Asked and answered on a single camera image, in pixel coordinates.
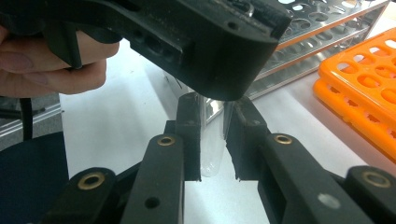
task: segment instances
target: human hand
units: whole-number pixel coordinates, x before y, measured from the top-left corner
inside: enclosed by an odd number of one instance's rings
[[[106,80],[106,58],[119,44],[101,44],[77,31],[83,67],[67,70],[67,63],[54,55],[44,38],[7,39],[0,26],[0,95],[35,97],[51,92],[75,94],[101,87]]]

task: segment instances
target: silver metal rack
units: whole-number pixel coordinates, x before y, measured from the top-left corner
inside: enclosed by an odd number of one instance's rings
[[[318,69],[320,62],[361,42],[389,0],[279,0],[292,16],[273,56],[246,92],[250,99]]]

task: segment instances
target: orange plastic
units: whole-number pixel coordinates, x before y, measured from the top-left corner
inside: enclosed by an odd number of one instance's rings
[[[318,98],[396,163],[396,28],[322,62]]]

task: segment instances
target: black trigger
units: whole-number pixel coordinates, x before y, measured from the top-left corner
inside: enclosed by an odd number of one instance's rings
[[[72,68],[82,67],[76,27],[61,21],[47,21],[43,36],[49,49]]]

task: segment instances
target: white tabletop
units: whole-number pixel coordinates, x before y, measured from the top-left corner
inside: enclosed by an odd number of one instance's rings
[[[381,19],[378,34],[395,21]],[[298,138],[327,170],[345,175],[351,166],[370,164],[396,175],[396,165],[336,117],[313,94],[318,74],[300,78],[253,101],[272,132]],[[70,176],[91,167],[116,174],[142,160],[149,139],[175,119],[177,99],[163,71],[129,49],[123,40],[108,60],[104,87],[61,95]],[[186,182],[185,223],[268,223],[257,182],[234,179],[225,151],[219,174]]]

